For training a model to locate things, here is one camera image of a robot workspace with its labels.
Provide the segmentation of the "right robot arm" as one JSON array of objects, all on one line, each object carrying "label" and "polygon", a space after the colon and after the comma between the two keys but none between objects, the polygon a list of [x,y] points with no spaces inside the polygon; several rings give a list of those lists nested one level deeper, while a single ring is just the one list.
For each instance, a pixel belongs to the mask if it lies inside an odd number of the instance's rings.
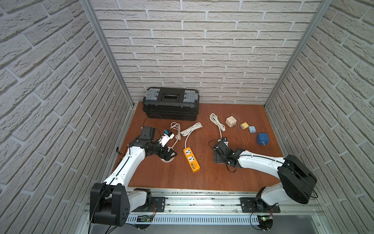
[{"label": "right robot arm", "polygon": [[317,178],[296,156],[278,158],[240,148],[232,150],[223,141],[216,143],[212,149],[214,156],[227,167],[253,169],[280,180],[280,183],[265,186],[257,193],[253,204],[261,212],[268,211],[283,201],[293,200],[299,204],[307,204],[310,198],[317,198],[317,195],[312,195]]}]

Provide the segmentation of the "orange power strip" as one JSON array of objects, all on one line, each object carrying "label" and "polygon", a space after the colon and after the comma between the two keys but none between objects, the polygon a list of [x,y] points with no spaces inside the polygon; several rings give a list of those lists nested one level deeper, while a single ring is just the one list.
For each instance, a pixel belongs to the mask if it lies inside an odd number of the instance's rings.
[{"label": "orange power strip", "polygon": [[200,165],[197,162],[197,159],[195,155],[193,154],[192,150],[188,147],[184,149],[184,154],[186,156],[186,159],[189,162],[189,165],[194,173],[198,172],[200,170]]}]

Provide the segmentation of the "yellow charger plug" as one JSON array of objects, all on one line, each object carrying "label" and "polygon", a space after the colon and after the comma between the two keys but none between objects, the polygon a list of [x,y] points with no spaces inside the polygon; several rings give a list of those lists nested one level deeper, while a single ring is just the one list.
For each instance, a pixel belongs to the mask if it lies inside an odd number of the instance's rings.
[{"label": "yellow charger plug", "polygon": [[246,122],[244,122],[244,123],[242,123],[242,124],[240,125],[240,127],[241,127],[243,130],[245,130],[245,129],[247,129],[247,128],[249,127],[249,124],[246,123]]}]

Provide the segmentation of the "light blue charger plug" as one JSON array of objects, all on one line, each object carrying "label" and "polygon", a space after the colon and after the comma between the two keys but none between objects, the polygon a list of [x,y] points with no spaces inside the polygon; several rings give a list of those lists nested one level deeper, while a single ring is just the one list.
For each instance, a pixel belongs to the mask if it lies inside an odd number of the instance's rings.
[{"label": "light blue charger plug", "polygon": [[250,133],[256,133],[256,128],[255,128],[255,126],[249,126],[249,132],[250,132]]}]

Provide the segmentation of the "round pink power socket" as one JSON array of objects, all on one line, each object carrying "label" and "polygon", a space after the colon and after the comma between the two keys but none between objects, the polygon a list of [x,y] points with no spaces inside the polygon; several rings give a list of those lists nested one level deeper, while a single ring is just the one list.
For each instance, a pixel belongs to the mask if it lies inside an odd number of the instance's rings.
[{"label": "round pink power socket", "polygon": [[174,160],[176,156],[177,153],[172,148],[168,147],[167,150],[163,153],[161,160],[164,163],[170,163]]}]

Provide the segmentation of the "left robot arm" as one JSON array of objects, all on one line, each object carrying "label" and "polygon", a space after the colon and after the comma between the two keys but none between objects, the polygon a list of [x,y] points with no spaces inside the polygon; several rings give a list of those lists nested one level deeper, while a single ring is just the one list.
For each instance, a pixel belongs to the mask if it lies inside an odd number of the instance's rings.
[{"label": "left robot arm", "polygon": [[167,146],[174,133],[166,129],[155,140],[155,132],[153,127],[143,127],[141,134],[130,142],[116,169],[102,183],[95,183],[91,188],[90,223],[123,226],[136,209],[156,212],[149,189],[127,190],[136,169],[146,157],[156,155],[169,162],[177,155]]}]

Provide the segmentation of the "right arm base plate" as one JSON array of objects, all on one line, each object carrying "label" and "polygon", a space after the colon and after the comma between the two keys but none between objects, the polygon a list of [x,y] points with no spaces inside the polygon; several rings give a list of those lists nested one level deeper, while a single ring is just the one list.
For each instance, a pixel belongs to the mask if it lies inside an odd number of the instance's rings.
[{"label": "right arm base plate", "polygon": [[243,213],[266,213],[271,211],[274,213],[281,212],[277,203],[270,206],[257,198],[242,197],[240,198],[240,204]]}]

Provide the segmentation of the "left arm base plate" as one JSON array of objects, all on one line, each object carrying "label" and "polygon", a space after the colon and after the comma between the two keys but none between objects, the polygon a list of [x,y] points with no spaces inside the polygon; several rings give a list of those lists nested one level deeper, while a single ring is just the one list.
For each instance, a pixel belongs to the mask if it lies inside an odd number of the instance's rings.
[{"label": "left arm base plate", "polygon": [[166,198],[165,197],[152,197],[151,198],[151,203],[149,206],[143,205],[132,212],[139,212],[139,213],[153,213],[156,211],[156,213],[163,213],[165,210],[165,203],[166,203]]}]

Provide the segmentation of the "dark blue adapter plug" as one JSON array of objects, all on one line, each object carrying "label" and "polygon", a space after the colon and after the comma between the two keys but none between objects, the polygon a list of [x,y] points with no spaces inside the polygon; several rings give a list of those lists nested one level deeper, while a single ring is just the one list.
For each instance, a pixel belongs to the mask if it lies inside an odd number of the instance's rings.
[{"label": "dark blue adapter plug", "polygon": [[262,146],[266,146],[270,142],[269,136],[266,133],[258,133],[256,140],[257,144]]}]

